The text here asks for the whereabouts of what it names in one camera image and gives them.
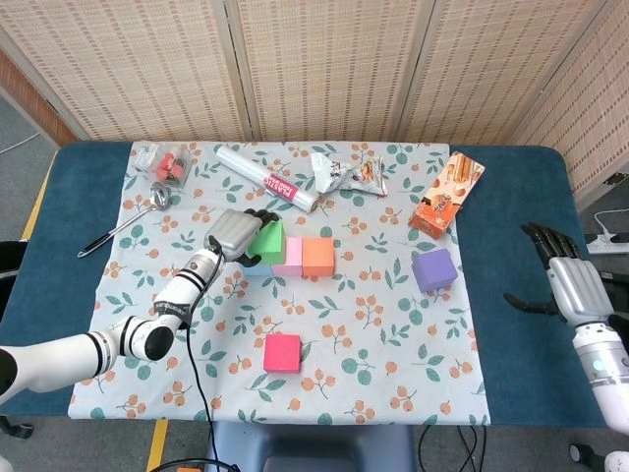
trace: plastic wrap roll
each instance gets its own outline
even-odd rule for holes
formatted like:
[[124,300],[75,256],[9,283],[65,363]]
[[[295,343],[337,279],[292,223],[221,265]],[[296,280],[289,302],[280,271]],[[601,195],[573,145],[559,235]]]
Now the plastic wrap roll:
[[265,188],[271,194],[284,199],[286,202],[290,202],[295,207],[308,213],[316,208],[318,195],[301,190],[229,147],[221,146],[216,151],[216,156],[221,164],[248,178],[256,185]]

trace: electrical cord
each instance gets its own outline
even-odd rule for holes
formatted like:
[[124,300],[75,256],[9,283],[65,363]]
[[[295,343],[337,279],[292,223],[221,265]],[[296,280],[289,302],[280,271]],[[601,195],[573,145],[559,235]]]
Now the electrical cord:
[[229,464],[226,464],[225,462],[221,462],[220,460],[206,459],[204,457],[172,460],[170,462],[165,462],[161,465],[158,465],[157,467],[152,469],[150,472],[160,472],[161,470],[166,470],[176,465],[203,465],[203,464],[215,465],[216,468],[220,467],[225,470],[229,470],[230,472],[241,472],[241,470],[238,468],[237,465],[229,465]]
[[[211,282],[214,280],[214,277],[218,273],[218,269],[220,268],[220,263],[222,261],[223,261],[223,251],[219,249],[218,260],[216,261],[214,270],[212,271],[212,274],[209,277],[207,286],[209,286],[209,284],[211,284]],[[197,303],[199,302],[199,299],[202,293],[199,294],[197,301],[195,301],[195,303],[193,304],[192,311],[194,311],[195,308],[197,307]],[[211,441],[211,445],[212,445],[212,452],[214,453],[214,458],[216,459],[216,461],[220,462],[218,460],[218,452],[216,451],[216,440],[214,438],[214,422],[212,421],[212,418],[209,412],[209,406],[207,405],[207,398],[205,398],[205,393],[203,392],[203,388],[200,386],[199,370],[197,369],[197,363],[195,362],[195,356],[193,356],[193,349],[190,344],[190,327],[189,326],[186,329],[186,347],[188,348],[188,357],[190,358],[190,363],[193,365],[193,371],[195,373],[195,381],[197,383],[197,389],[199,390],[200,397],[203,400],[203,407],[205,408],[205,416],[207,417],[207,423],[209,424],[208,435],[209,435],[209,440]],[[219,469],[219,465],[216,464],[216,472],[218,472],[218,469]]]
[[472,449],[470,450],[470,446],[468,445],[468,442],[466,441],[465,437],[463,436],[463,431],[461,430],[461,427],[457,426],[456,429],[459,432],[459,438],[461,438],[461,441],[463,442],[463,445],[465,446],[465,450],[467,450],[467,452],[468,452],[468,456],[466,457],[465,462],[463,462],[463,465],[459,469],[459,472],[463,472],[463,470],[465,469],[465,466],[468,465],[468,462],[470,460],[472,461],[472,470],[474,472],[476,472],[476,464],[474,463],[474,458],[473,458],[473,455],[472,455],[472,454],[474,454],[474,451],[476,450],[476,446],[477,446],[477,443],[478,443],[478,437],[476,435],[476,430],[474,429],[473,426],[470,426],[470,429],[472,430],[472,434],[474,435],[474,445],[472,445]]
[[599,220],[599,215],[600,214],[608,214],[608,213],[620,213],[622,211],[629,211],[629,208],[622,208],[622,209],[606,209],[605,211],[598,211],[596,213],[594,213],[594,220],[599,224],[600,228],[602,229],[602,233],[607,236],[607,239],[609,239],[609,237],[611,236],[609,234],[609,231],[607,230],[607,228],[605,227],[604,224],[602,224]]
[[[478,436],[476,433],[476,429],[473,426],[470,426],[470,429],[472,430],[474,434],[474,443],[472,444],[472,448],[470,449],[470,446],[468,445],[467,441],[465,440],[465,437],[463,436],[463,431],[461,430],[461,427],[460,426],[457,427],[458,432],[459,432],[459,438],[461,438],[461,441],[463,442],[466,452],[467,452],[467,457],[465,459],[465,462],[463,462],[463,465],[459,468],[459,472],[462,472],[467,466],[468,462],[470,461],[472,463],[472,469],[475,472],[483,472],[483,466],[485,464],[486,445],[487,445],[487,428],[485,425],[482,425],[482,428],[483,428],[483,447],[481,449],[481,459],[480,459],[479,468],[477,470],[476,464],[474,462],[474,451],[476,450],[476,447],[478,445]],[[420,463],[421,472],[427,472],[423,459],[422,459],[422,444],[424,443],[424,439],[429,429],[430,429],[430,425],[426,426],[426,428],[422,431],[422,434],[420,435],[420,441],[418,443],[417,458],[418,458],[418,462]]]
[[15,143],[12,146],[9,146],[9,147],[6,147],[6,148],[0,150],[0,154],[4,154],[5,152],[9,152],[10,150],[13,150],[15,148],[19,148],[21,145],[23,145],[25,143],[28,143],[30,140],[34,140],[38,136],[39,136],[39,133],[35,133],[34,135],[29,136],[28,138],[26,138],[23,141],[20,141],[19,143]]

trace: orange snack box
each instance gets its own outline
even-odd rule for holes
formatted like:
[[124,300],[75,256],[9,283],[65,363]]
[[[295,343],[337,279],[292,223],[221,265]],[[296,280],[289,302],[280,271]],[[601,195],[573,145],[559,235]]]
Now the orange snack box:
[[452,152],[409,219],[409,226],[433,239],[441,237],[461,204],[485,172],[485,167],[467,155]]

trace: woven wall panel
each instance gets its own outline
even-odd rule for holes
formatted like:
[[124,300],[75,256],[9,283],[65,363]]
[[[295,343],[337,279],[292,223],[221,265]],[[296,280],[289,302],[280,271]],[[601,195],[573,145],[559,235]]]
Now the woven wall panel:
[[517,143],[556,148],[575,195],[629,147],[629,9],[620,0],[564,64]]
[[386,141],[429,6],[239,0],[261,137]]
[[423,51],[400,139],[503,144],[599,6],[595,0],[447,1]]
[[0,26],[96,140],[241,140],[209,1],[5,0]]

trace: green cube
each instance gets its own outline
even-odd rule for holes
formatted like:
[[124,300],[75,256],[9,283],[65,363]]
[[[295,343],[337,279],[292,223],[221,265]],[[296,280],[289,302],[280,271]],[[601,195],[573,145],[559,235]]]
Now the green cube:
[[264,265],[284,264],[286,259],[286,236],[282,221],[271,221],[257,234],[247,251],[249,257],[260,255]]

